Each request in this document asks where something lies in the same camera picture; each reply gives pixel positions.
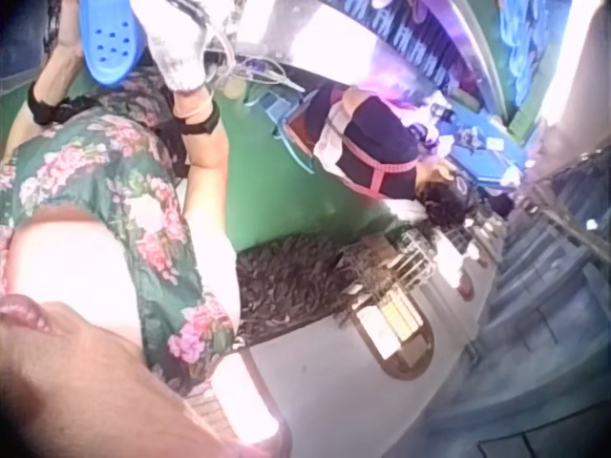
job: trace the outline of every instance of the woman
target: woman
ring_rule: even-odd
[[[160,76],[131,73],[72,117],[74,104],[56,109],[83,68],[78,2],[63,0],[58,45],[12,125],[0,168],[0,399],[52,456],[234,456],[167,388],[184,395],[206,380],[240,319],[205,31],[164,0],[132,6]],[[162,123],[182,133],[191,163],[182,211],[176,152],[154,133]]]
[[[474,192],[447,160],[421,155],[434,138],[419,123],[405,127],[397,109],[378,96],[325,85],[305,110],[313,154],[325,170],[372,198],[419,201],[432,224],[461,224],[474,210]]]

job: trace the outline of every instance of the green floral fabric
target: green floral fabric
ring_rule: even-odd
[[[102,107],[54,125],[0,169],[0,295],[11,238],[43,207],[76,204],[125,248],[147,364],[180,394],[212,373],[232,324],[202,288],[174,189],[173,159],[153,129],[170,116],[150,70],[131,73]]]

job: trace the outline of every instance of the tongue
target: tongue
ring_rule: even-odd
[[[9,294],[0,298],[0,323],[49,332],[49,320],[43,308],[27,296]]]

